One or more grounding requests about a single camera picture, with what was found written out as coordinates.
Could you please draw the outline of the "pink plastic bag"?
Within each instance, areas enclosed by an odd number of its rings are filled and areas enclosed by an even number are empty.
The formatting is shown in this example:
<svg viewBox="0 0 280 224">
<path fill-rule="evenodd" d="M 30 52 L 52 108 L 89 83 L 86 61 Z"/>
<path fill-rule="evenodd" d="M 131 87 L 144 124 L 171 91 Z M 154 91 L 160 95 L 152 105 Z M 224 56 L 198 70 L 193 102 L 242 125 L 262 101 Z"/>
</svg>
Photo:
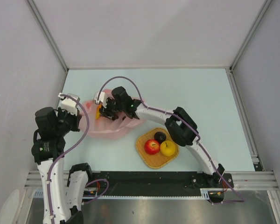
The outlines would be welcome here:
<svg viewBox="0 0 280 224">
<path fill-rule="evenodd" d="M 82 103 L 86 112 L 88 114 L 90 120 L 90 127 L 87 132 L 87 135 L 93 138 L 102 138 L 102 139 L 110 139 L 115 140 L 123 137 L 129 131 L 134 129 L 137 126 L 142 125 L 145 120 L 141 119 L 130 119 L 126 117 L 125 120 L 115 120 L 112 121 L 105 117 L 100 117 L 99 119 L 95 119 L 97 104 L 94 103 L 94 100 L 87 100 Z"/>
</svg>

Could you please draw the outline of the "dark fake mangosteen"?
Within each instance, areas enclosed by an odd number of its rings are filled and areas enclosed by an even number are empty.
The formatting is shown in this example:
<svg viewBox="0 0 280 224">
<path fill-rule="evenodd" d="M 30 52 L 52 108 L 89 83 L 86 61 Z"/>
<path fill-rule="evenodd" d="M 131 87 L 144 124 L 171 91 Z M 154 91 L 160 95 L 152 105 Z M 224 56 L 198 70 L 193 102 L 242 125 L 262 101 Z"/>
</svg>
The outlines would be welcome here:
<svg viewBox="0 0 280 224">
<path fill-rule="evenodd" d="M 167 139 L 167 137 L 164 132 L 156 132 L 154 134 L 154 139 L 161 144 L 162 142 L 164 142 Z"/>
</svg>

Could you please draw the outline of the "red fake apple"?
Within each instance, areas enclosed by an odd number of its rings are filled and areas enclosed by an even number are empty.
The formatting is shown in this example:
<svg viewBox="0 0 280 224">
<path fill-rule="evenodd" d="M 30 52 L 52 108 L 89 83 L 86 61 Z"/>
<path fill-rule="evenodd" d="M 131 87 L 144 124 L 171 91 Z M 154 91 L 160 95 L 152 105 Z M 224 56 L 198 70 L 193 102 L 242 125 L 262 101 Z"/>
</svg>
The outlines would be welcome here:
<svg viewBox="0 0 280 224">
<path fill-rule="evenodd" d="M 144 144 L 144 150 L 149 155 L 157 154 L 160 151 L 160 144 L 155 139 L 149 139 Z"/>
</svg>

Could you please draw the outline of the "woven bamboo tray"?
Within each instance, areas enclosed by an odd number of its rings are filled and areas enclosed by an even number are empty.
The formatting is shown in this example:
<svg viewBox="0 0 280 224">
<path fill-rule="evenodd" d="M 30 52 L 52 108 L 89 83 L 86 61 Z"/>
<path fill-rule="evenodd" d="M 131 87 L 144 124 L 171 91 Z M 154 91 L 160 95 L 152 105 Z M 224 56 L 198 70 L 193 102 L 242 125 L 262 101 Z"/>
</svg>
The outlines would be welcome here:
<svg viewBox="0 0 280 224">
<path fill-rule="evenodd" d="M 158 142 L 156 133 L 166 136 L 165 142 Z M 152 169 L 160 169 L 179 154 L 179 146 L 173 142 L 164 128 L 154 128 L 136 140 L 136 150 L 144 163 Z"/>
</svg>

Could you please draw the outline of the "yellow fake apple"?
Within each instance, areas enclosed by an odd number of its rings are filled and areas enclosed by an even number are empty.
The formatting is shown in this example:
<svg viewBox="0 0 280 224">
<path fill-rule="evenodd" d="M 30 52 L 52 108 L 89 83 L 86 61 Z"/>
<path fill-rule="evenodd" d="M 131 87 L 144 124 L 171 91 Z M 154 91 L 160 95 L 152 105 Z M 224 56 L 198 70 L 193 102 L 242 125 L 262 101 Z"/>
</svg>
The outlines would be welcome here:
<svg viewBox="0 0 280 224">
<path fill-rule="evenodd" d="M 166 140 L 166 141 L 162 142 L 160 144 L 160 152 L 162 155 L 164 155 L 166 157 L 170 157 L 170 156 L 174 155 L 176 152 L 175 143 L 170 140 Z"/>
</svg>

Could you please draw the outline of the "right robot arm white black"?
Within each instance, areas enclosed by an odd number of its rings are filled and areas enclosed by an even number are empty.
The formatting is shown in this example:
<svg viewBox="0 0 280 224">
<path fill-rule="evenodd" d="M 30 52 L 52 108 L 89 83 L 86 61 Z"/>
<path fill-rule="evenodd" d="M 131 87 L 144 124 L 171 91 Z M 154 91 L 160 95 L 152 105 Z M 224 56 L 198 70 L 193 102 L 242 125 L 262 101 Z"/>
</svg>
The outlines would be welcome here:
<svg viewBox="0 0 280 224">
<path fill-rule="evenodd" d="M 132 98 L 125 88 L 120 86 L 107 96 L 99 91 L 95 103 L 101 105 L 101 116 L 117 120 L 119 113 L 124 113 L 130 119 L 149 120 L 164 125 L 177 145 L 187 148 L 202 167 L 206 182 L 211 187 L 217 187 L 223 181 L 224 167 L 218 163 L 202 144 L 197 125 L 186 111 L 177 107 L 174 110 L 153 108 L 146 105 L 140 98 Z"/>
</svg>

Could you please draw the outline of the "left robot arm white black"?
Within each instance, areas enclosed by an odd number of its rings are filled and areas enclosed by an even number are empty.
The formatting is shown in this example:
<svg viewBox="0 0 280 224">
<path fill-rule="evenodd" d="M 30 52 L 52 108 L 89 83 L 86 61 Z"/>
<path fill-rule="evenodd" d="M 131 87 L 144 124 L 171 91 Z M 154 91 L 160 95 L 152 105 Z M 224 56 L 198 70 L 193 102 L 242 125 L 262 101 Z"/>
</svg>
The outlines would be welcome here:
<svg viewBox="0 0 280 224">
<path fill-rule="evenodd" d="M 82 224 L 81 211 L 84 189 L 94 181 L 88 163 L 73 165 L 68 179 L 63 176 L 65 135 L 79 131 L 78 109 L 45 107 L 35 113 L 38 126 L 31 149 L 41 176 L 44 224 Z"/>
</svg>

